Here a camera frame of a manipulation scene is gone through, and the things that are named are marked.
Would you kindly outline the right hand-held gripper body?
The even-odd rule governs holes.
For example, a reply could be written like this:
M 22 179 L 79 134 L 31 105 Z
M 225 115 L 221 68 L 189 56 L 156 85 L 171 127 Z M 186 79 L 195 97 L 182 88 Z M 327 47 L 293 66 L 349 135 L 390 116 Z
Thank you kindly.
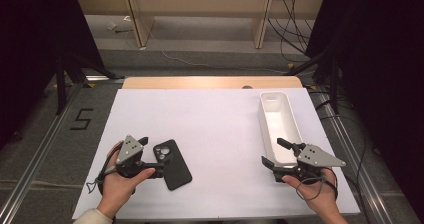
M 346 165 L 345 161 L 316 145 L 305 143 L 296 145 L 296 150 L 290 150 L 296 158 L 296 165 L 294 167 L 282 167 L 283 170 L 281 172 L 273 172 L 275 179 L 289 175 L 297 178 L 303 184 L 310 185 L 325 180 L 324 168 L 343 167 Z

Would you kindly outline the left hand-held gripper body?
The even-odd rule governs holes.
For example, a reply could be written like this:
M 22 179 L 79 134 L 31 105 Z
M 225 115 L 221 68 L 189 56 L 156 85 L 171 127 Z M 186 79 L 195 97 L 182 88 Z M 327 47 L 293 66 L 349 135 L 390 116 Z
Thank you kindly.
M 131 135 L 127 135 L 116 160 L 117 172 L 125 177 L 132 178 L 144 170 L 144 162 L 141 160 L 144 146 Z

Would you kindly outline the white plastic bin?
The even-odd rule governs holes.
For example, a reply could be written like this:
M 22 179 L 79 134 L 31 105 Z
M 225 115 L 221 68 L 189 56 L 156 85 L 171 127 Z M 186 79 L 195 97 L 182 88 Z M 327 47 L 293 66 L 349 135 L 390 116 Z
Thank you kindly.
M 278 138 L 290 143 L 302 142 L 288 96 L 284 92 L 261 93 L 258 117 L 265 157 L 279 167 L 295 166 L 297 161 L 293 150 L 277 143 Z

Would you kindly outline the black phone case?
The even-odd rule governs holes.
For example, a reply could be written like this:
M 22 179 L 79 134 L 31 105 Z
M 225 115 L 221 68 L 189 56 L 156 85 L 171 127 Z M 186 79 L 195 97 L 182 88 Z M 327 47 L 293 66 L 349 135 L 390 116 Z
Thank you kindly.
M 191 172 L 175 140 L 170 139 L 156 145 L 153 152 L 156 160 L 164 164 L 164 180 L 170 191 L 192 181 Z

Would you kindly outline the person's left hand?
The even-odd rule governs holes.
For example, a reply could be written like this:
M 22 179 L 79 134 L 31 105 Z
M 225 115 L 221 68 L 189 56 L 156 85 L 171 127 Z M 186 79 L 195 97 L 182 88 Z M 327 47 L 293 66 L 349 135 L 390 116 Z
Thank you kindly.
M 113 219 L 128 202 L 135 188 L 154 172 L 154 168 L 145 169 L 132 178 L 122 177 L 118 173 L 108 174 L 103 182 L 101 201 L 96 209 L 106 217 Z

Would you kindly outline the person's right hand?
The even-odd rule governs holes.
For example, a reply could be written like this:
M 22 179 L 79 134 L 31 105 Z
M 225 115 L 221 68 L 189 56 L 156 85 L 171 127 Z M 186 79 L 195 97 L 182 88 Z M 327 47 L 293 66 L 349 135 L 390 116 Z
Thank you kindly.
M 283 176 L 282 181 L 293 187 L 325 224 L 348 224 L 336 203 L 336 175 L 330 168 L 324 168 L 325 181 L 306 185 L 293 176 Z

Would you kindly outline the white table cover sheet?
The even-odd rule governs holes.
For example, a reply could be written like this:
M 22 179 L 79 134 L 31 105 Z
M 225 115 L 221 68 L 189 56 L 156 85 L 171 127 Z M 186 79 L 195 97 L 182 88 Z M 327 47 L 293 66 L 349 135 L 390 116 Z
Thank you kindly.
M 93 181 L 112 146 L 132 135 L 150 145 L 176 141 L 192 174 L 171 191 L 164 180 L 141 183 L 120 220 L 175 221 L 289 218 L 311 215 L 295 190 L 274 180 L 265 153 L 258 89 L 117 92 L 87 175 Z

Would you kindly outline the black metal stand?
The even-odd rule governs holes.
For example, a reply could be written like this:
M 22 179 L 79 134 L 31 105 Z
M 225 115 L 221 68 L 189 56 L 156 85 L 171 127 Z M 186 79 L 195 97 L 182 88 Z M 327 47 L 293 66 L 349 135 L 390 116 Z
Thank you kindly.
M 310 60 L 290 70 L 288 73 L 286 73 L 286 76 L 295 76 L 312 67 L 313 65 L 317 65 L 317 68 L 313 74 L 313 80 L 317 84 L 322 84 L 327 78 L 330 79 L 329 103 L 333 112 L 338 114 L 339 110 L 337 106 L 337 88 L 339 69 L 337 66 L 337 60 L 329 48 L 324 49 Z
M 61 114 L 67 105 L 65 76 L 69 76 L 73 83 L 86 84 L 88 82 L 88 78 L 83 72 L 84 68 L 92 69 L 112 80 L 124 79 L 124 76 L 114 74 L 107 70 L 102 61 L 93 62 L 72 52 L 59 54 L 56 64 L 56 84 L 58 96 L 57 115 Z

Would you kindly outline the dark curtain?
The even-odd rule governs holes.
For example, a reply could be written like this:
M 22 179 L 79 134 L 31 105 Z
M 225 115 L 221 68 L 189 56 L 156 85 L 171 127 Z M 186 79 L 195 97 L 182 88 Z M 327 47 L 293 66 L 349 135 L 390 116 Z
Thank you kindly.
M 105 69 L 78 0 L 0 0 L 0 148 L 27 119 L 58 61 Z
M 424 0 L 324 0 L 307 53 L 330 43 L 351 102 L 424 222 Z

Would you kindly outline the light wooden shelf unit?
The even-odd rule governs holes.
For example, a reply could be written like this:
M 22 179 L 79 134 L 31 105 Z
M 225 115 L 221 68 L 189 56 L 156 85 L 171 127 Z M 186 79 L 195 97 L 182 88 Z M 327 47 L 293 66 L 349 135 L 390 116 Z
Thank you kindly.
M 86 15 L 129 16 L 137 44 L 147 45 L 159 16 L 248 18 L 254 46 L 260 49 L 266 20 L 287 19 L 294 11 L 297 20 L 317 18 L 323 0 L 78 0 Z

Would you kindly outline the aluminium floor rail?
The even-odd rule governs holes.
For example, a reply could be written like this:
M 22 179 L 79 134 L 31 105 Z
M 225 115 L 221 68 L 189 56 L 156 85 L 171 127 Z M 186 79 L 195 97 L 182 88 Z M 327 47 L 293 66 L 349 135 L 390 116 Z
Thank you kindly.
M 345 121 L 351 122 L 359 128 L 359 124 L 352 118 L 341 116 L 339 113 L 335 114 L 329 103 L 329 91 L 324 91 L 322 88 L 317 90 L 319 94 L 320 103 L 315 107 L 317 111 L 320 109 L 326 113 L 325 117 L 321 120 L 329 120 L 331 122 L 334 132 L 337 134 L 340 147 L 344 150 L 350 168 L 354 175 L 348 177 L 348 181 L 355 186 L 362 205 L 364 216 L 367 222 L 370 222 L 370 214 L 367 208 L 370 208 L 372 216 L 375 218 L 377 224 L 394 224 L 394 219 L 389 214 L 389 209 L 385 204 L 382 196 L 377 190 L 377 186 L 372 181 L 372 177 L 364 164 L 366 154 L 367 138 L 361 134 L 361 147 L 356 147 L 353 139 L 348 133 L 348 128 L 344 124 Z
M 70 88 L 56 114 L 48 89 L 22 139 L 0 151 L 0 224 L 72 224 L 121 80 L 97 78 Z

